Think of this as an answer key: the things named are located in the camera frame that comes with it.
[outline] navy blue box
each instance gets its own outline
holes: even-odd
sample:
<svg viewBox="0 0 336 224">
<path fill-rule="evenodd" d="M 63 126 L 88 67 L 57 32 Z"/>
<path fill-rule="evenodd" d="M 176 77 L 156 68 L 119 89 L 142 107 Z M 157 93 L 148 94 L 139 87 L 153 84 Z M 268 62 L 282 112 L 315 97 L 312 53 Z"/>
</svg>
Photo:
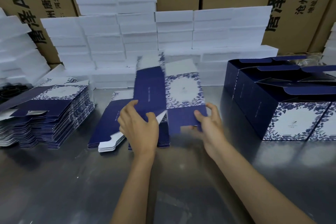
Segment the navy blue box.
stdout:
<svg viewBox="0 0 336 224">
<path fill-rule="evenodd" d="M 300 68 L 270 59 L 229 61 L 228 73 L 237 76 L 225 79 L 225 90 L 263 140 L 308 140 L 336 100 L 336 78 L 323 73 L 336 66 Z"/>
</svg>

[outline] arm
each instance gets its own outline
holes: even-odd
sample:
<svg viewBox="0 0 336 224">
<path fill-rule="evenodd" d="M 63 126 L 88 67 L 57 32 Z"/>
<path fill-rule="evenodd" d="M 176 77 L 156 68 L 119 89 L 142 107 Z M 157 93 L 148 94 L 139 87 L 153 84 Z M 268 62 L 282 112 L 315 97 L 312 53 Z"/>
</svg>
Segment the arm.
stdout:
<svg viewBox="0 0 336 224">
<path fill-rule="evenodd" d="M 315 223 L 296 205 L 272 186 L 225 139 L 221 118 L 215 105 L 207 103 L 211 116 L 195 111 L 202 124 L 204 147 L 223 172 L 256 224 Z"/>
<path fill-rule="evenodd" d="M 154 113 L 145 122 L 134 109 L 137 100 L 124 107 L 118 118 L 120 132 L 128 139 L 134 160 L 110 224 L 145 223 L 149 177 L 159 138 L 159 124 Z"/>
</svg>

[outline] stainless steel table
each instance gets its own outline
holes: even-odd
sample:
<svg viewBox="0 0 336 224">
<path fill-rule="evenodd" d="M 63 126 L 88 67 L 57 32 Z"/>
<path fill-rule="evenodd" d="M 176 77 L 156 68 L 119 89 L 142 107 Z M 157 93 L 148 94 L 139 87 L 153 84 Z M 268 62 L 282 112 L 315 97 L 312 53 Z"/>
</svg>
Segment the stainless steel table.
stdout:
<svg viewBox="0 0 336 224">
<path fill-rule="evenodd" d="M 222 87 L 204 87 L 220 105 Z M 100 154 L 86 145 L 113 90 L 59 150 L 0 150 L 1 224 L 108 223 L 133 155 L 123 142 Z M 262 142 L 237 105 L 220 105 L 229 141 L 275 187 L 318 223 L 336 222 L 336 142 Z M 200 141 L 186 136 L 158 149 L 150 178 L 148 223 L 253 223 Z"/>
</svg>

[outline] left hand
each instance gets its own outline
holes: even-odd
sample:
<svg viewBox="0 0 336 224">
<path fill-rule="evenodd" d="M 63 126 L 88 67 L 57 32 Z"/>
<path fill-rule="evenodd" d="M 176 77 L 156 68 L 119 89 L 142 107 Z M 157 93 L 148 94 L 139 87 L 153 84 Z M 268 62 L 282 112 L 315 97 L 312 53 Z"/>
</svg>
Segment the left hand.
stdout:
<svg viewBox="0 0 336 224">
<path fill-rule="evenodd" d="M 145 122 L 134 108 L 137 103 L 138 100 L 132 100 L 120 111 L 119 130 L 128 139 L 135 157 L 154 157 L 159 139 L 159 123 L 153 112 L 146 113 L 148 122 Z"/>
</svg>

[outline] hand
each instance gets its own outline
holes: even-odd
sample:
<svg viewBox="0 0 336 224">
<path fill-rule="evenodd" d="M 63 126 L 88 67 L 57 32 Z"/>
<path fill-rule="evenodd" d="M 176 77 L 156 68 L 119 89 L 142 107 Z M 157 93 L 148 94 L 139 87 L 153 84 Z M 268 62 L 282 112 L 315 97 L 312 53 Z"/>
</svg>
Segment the hand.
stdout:
<svg viewBox="0 0 336 224">
<path fill-rule="evenodd" d="M 205 117 L 196 110 L 194 115 L 201 123 L 203 132 L 199 132 L 197 128 L 194 127 L 192 133 L 203 140 L 205 150 L 209 156 L 215 160 L 218 155 L 218 149 L 222 147 L 222 143 L 226 141 L 226 139 L 217 106 L 212 103 L 206 103 L 205 106 L 211 109 L 211 116 Z"/>
<path fill-rule="evenodd" d="M 159 139 L 159 124 L 153 112 L 146 113 L 148 122 L 145 122 L 134 108 L 137 103 L 138 100 L 132 100 L 120 111 L 119 130 L 128 139 L 135 157 L 154 157 Z"/>
</svg>

